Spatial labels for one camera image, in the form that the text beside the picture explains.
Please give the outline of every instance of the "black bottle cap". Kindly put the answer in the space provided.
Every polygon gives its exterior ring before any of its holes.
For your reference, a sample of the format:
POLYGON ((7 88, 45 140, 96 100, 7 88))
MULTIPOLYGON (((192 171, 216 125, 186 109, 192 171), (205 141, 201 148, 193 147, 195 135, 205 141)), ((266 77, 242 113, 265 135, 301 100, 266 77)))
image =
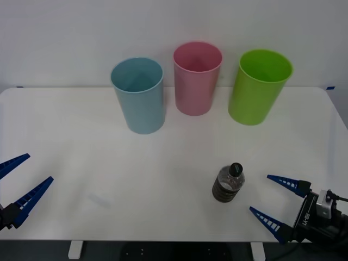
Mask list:
POLYGON ((242 172, 243 172, 243 167, 239 163, 233 163, 231 167, 229 167, 228 169, 228 173, 232 177, 236 177, 236 178, 239 177, 242 172))

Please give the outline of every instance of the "white wall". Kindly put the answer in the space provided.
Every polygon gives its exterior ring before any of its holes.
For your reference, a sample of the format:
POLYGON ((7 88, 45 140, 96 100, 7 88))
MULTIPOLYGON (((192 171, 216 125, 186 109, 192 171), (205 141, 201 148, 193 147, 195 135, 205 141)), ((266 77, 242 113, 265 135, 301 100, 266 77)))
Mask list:
POLYGON ((0 86, 109 85, 120 60, 157 59, 173 85, 172 52, 189 40, 224 54, 231 85, 241 54, 278 50, 288 85, 348 83, 347 0, 0 0, 0 86))

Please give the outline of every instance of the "table surface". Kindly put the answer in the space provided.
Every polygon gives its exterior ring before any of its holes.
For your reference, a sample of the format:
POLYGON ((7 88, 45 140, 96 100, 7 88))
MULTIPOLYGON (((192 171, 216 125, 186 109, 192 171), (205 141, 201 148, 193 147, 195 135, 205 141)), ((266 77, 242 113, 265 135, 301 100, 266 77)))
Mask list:
MULTIPOLYGON (((0 181, 14 202, 54 182, 19 229, 0 239, 276 241, 249 206, 293 225, 302 198, 267 174, 312 182, 347 197, 348 130, 324 90, 284 88, 267 119, 244 126, 227 112, 180 113, 165 88, 166 120, 131 132, 113 88, 18 88, 0 95, 0 162, 31 158, 0 181), (230 203, 212 196, 221 167, 240 162, 246 182, 230 203)), ((348 204, 338 202, 348 214, 348 204)))

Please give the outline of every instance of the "plastic bottle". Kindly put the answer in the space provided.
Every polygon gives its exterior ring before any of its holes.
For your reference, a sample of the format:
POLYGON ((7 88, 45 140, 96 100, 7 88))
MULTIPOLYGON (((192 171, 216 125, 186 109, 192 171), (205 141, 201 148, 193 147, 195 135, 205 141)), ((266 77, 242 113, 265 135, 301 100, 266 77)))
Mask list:
POLYGON ((213 185, 213 195, 220 202, 231 201, 245 182, 243 167, 239 163, 223 167, 213 185))

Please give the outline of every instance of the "cup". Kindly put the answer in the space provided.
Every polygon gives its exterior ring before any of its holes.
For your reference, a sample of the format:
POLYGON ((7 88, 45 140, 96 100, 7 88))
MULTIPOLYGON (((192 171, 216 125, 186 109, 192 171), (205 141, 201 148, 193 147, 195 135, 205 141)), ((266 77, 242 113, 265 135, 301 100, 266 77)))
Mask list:
POLYGON ((143 57, 124 60, 113 69, 111 82, 130 130, 149 134, 162 127, 163 70, 156 61, 143 57))
POLYGON ((176 107, 190 116, 207 113, 219 77, 220 50, 206 42, 188 42, 175 50, 173 59, 176 107))
POLYGON ((229 99, 230 116, 245 125, 263 122, 292 72, 291 62, 277 52, 256 49, 244 53, 229 99))

